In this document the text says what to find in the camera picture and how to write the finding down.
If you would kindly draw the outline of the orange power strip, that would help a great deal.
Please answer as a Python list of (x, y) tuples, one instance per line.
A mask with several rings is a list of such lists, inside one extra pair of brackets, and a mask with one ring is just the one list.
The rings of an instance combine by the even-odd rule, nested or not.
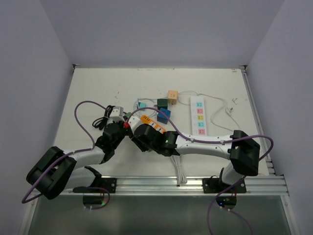
[(142, 121), (143, 124), (147, 124), (151, 127), (153, 127), (155, 130), (159, 131), (160, 133), (164, 133), (166, 132), (166, 129), (163, 128), (162, 126), (160, 126), (159, 124), (157, 124), (154, 120), (152, 120), (151, 118), (149, 118), (147, 115), (142, 115), (140, 117), (140, 120)]

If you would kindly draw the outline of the teal cube plug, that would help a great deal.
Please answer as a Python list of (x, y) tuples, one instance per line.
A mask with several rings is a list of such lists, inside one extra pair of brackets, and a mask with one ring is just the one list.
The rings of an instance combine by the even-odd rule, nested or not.
[(144, 102), (137, 102), (137, 108), (143, 110), (144, 108), (147, 107), (147, 104)]

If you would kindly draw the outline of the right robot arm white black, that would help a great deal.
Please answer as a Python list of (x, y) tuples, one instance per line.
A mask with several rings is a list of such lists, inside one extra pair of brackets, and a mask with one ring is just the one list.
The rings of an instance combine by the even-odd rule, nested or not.
[(209, 137), (179, 134), (177, 131), (161, 133), (148, 124), (142, 124), (133, 135), (144, 151), (153, 150), (166, 157), (199, 154), (229, 160), (218, 180), (218, 187), (223, 192), (231, 191), (244, 176), (258, 175), (260, 145), (240, 130), (229, 136)]

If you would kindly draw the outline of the dark green dragon charger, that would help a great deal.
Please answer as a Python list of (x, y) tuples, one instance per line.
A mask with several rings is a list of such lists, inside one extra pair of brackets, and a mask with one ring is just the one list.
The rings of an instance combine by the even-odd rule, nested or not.
[(166, 98), (157, 99), (156, 106), (158, 110), (160, 110), (161, 108), (168, 109), (168, 99)]

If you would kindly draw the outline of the wooden beige cube plug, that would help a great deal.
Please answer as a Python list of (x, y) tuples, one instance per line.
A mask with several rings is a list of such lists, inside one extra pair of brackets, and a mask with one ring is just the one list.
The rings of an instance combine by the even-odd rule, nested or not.
[(178, 101), (178, 95), (178, 91), (169, 90), (167, 95), (168, 103), (171, 105), (176, 105)]

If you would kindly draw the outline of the white power strip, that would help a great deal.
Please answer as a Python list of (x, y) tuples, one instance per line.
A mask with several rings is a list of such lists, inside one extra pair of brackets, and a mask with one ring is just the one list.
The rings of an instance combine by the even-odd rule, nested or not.
[(190, 96), (191, 129), (193, 135), (206, 136), (206, 115), (204, 98)]

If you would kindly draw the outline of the blue cube plug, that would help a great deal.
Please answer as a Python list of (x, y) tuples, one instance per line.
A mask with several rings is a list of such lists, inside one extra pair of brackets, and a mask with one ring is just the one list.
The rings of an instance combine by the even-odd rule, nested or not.
[(157, 114), (157, 121), (163, 124), (168, 123), (168, 118), (171, 116), (171, 111), (165, 108), (160, 108)]

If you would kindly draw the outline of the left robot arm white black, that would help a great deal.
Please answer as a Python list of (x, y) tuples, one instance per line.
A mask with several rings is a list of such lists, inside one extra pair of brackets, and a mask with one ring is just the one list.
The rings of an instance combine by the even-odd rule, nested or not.
[(130, 125), (113, 122), (104, 128), (93, 148), (74, 150), (66, 153), (60, 148), (49, 148), (26, 176), (26, 181), (40, 195), (51, 200), (63, 190), (74, 171), (89, 170), (90, 165), (99, 165), (109, 161), (116, 148), (129, 135)]

